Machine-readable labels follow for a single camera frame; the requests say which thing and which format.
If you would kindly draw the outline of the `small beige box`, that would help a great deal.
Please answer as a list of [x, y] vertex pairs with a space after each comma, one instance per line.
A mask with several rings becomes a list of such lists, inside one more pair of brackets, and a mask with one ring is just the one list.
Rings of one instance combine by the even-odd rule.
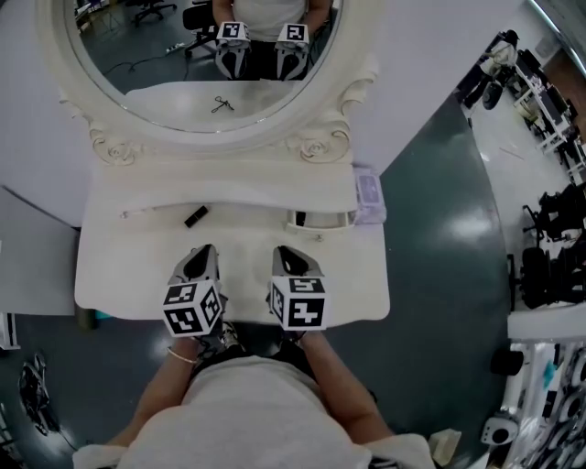
[[429, 436], [429, 449], [433, 461], [441, 467], [447, 466], [461, 439], [461, 432], [454, 429], [437, 431]]

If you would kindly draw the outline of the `black office chair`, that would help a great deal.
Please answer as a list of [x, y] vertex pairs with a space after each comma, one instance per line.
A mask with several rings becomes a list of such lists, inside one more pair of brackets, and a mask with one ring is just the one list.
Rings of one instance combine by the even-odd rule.
[[569, 185], [553, 195], [545, 192], [538, 204], [537, 212], [523, 206], [533, 222], [523, 232], [535, 231], [538, 243], [545, 237], [561, 241], [563, 233], [569, 230], [586, 230], [586, 191], [582, 186]]
[[576, 246], [562, 248], [555, 258], [540, 247], [530, 247], [523, 251], [519, 269], [512, 254], [507, 256], [507, 266], [511, 311], [517, 293], [530, 310], [586, 302], [586, 251]]

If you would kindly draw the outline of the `oval white-framed mirror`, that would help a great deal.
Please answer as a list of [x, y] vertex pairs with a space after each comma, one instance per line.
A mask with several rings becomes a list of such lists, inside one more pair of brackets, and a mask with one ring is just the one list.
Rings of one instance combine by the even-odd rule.
[[350, 110], [379, 75], [379, 1], [330, 0], [314, 34], [294, 21], [256, 42], [208, 0], [35, 0], [63, 103], [109, 166], [352, 156]]

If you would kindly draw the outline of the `purple tissue pack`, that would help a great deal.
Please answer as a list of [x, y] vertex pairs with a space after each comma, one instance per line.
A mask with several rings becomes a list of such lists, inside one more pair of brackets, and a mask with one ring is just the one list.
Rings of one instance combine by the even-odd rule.
[[386, 207], [379, 176], [367, 167], [355, 167], [353, 174], [357, 192], [355, 224], [383, 224]]

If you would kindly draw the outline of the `row of office desks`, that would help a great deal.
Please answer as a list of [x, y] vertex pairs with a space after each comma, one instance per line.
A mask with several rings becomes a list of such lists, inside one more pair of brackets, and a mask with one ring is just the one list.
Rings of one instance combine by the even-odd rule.
[[516, 99], [514, 107], [539, 140], [537, 150], [546, 156], [556, 153], [570, 179], [582, 180], [586, 149], [573, 103], [548, 80], [540, 62], [529, 50], [518, 52], [515, 71], [526, 90]]

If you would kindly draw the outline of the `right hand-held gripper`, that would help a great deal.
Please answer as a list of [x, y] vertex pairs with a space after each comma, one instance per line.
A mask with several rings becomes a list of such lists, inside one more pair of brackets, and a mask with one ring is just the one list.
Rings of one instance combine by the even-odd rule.
[[327, 328], [330, 296], [316, 259], [293, 247], [273, 251], [269, 309], [284, 331]]

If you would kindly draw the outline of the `white shelf with robots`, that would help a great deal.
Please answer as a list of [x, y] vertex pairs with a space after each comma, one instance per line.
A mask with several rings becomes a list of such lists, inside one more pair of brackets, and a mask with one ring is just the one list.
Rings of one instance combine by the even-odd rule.
[[[512, 343], [505, 349], [523, 352], [525, 362], [516, 376], [502, 376], [502, 404], [489, 418], [511, 416], [519, 429], [506, 445], [485, 444], [482, 469], [586, 469], [586, 342]], [[548, 360], [558, 370], [544, 390]]]

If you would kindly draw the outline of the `black cylinder bin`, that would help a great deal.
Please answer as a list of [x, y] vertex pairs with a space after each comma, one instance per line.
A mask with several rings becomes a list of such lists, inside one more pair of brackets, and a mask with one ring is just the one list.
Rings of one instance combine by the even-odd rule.
[[516, 376], [522, 369], [525, 355], [521, 351], [499, 349], [491, 358], [490, 371], [500, 376]]

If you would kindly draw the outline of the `person's right forearm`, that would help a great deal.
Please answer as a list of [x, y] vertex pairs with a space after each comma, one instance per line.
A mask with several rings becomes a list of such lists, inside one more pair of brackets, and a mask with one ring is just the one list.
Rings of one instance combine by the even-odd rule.
[[354, 443], [363, 445], [394, 435], [371, 393], [322, 333], [306, 333], [300, 343], [331, 416]]

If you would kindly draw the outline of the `white cabinet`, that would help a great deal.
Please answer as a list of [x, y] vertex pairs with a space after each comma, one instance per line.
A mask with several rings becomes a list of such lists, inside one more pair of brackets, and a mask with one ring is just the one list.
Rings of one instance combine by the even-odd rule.
[[19, 348], [16, 338], [16, 315], [0, 312], [0, 349], [11, 351]]

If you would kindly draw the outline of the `black lipstick tube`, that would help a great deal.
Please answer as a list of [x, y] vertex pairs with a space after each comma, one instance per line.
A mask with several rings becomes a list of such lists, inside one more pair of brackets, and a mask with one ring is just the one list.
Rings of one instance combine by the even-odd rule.
[[189, 229], [192, 228], [208, 213], [209, 209], [206, 206], [201, 206], [184, 221], [185, 226]]

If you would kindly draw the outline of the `person's left shoe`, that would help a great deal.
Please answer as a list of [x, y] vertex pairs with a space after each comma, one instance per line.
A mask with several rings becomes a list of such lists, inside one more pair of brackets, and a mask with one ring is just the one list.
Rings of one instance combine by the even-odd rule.
[[226, 350], [235, 348], [244, 351], [244, 347], [239, 341], [237, 331], [231, 322], [222, 323], [221, 342]]

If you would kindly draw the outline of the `white ornate vanity table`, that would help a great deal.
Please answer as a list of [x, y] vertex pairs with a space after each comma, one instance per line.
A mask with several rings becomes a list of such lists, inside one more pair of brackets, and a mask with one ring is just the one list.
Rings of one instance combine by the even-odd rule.
[[[158, 320], [175, 266], [192, 248], [212, 244], [227, 315], [272, 323], [266, 294], [273, 251], [287, 245], [318, 261], [331, 301], [329, 326], [389, 313], [381, 224], [324, 235], [285, 229], [291, 210], [357, 210], [353, 145], [349, 160], [323, 165], [231, 159], [134, 167], [109, 166], [96, 156], [75, 278], [80, 306], [126, 320]], [[201, 206], [209, 213], [187, 228], [184, 221]]]

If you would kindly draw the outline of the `person's left forearm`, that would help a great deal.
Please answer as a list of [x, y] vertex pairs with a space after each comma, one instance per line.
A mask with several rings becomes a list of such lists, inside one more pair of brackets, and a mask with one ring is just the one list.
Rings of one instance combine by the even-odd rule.
[[161, 367], [146, 386], [133, 418], [107, 445], [128, 447], [151, 418], [182, 402], [200, 348], [197, 341], [189, 338], [180, 338], [174, 342]]

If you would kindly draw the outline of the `white robot head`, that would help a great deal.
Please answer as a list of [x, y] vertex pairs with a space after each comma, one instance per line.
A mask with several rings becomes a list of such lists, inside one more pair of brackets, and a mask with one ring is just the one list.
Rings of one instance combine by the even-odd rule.
[[495, 415], [483, 425], [480, 441], [489, 446], [501, 446], [512, 442], [518, 434], [518, 423], [508, 415]]

